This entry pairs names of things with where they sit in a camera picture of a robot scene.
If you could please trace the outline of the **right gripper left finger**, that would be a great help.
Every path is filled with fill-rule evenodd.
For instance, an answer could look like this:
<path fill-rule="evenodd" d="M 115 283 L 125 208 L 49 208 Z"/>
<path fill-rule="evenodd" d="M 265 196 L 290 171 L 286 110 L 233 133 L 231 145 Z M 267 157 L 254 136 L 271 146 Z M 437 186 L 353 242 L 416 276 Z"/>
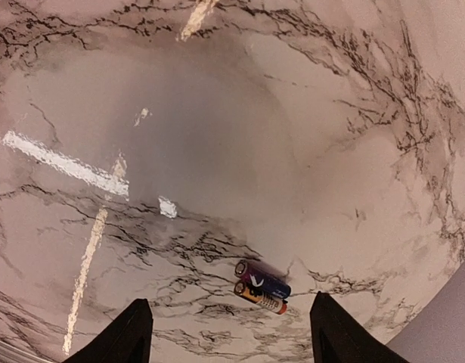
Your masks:
<path fill-rule="evenodd" d="M 146 299 L 135 299 L 87 346 L 64 363 L 148 363 L 153 314 Z"/>

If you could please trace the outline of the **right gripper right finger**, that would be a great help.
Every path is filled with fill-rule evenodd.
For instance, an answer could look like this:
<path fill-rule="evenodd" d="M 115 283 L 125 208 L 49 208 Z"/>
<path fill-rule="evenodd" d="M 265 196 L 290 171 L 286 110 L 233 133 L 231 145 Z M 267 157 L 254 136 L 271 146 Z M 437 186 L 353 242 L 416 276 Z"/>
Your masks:
<path fill-rule="evenodd" d="M 328 293 L 316 294 L 309 316 L 315 363 L 408 362 L 369 334 Z"/>

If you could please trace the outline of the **gold black battery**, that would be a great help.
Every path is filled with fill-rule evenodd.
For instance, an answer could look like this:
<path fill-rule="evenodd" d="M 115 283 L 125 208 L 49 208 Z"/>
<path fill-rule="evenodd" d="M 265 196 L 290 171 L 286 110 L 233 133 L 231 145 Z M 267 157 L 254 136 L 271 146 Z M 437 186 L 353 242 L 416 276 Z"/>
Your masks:
<path fill-rule="evenodd" d="M 234 293 L 240 298 L 267 309 L 277 315 L 282 315 L 287 310 L 287 304 L 282 299 L 257 289 L 244 281 L 238 281 L 235 284 Z"/>

